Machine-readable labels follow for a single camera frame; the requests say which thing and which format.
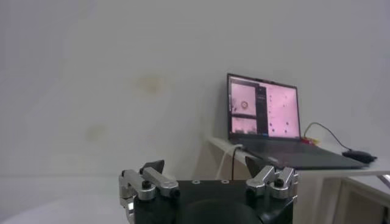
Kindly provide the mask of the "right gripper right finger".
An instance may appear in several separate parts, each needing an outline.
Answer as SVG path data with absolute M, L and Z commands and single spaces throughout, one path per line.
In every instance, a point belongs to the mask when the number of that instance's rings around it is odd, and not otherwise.
M 272 198 L 278 200 L 297 198 L 298 173 L 293 168 L 278 170 L 248 156 L 245 157 L 245 163 L 252 177 L 246 181 L 246 186 L 256 197 L 269 192 Z

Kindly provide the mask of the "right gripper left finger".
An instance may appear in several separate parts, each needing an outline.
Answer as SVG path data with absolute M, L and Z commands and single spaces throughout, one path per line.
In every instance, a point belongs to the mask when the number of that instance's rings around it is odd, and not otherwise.
M 165 161 L 146 163 L 139 171 L 123 170 L 119 175 L 119 198 L 128 201 L 138 197 L 141 201 L 151 201 L 157 194 L 166 198 L 179 198 L 179 182 L 162 174 Z

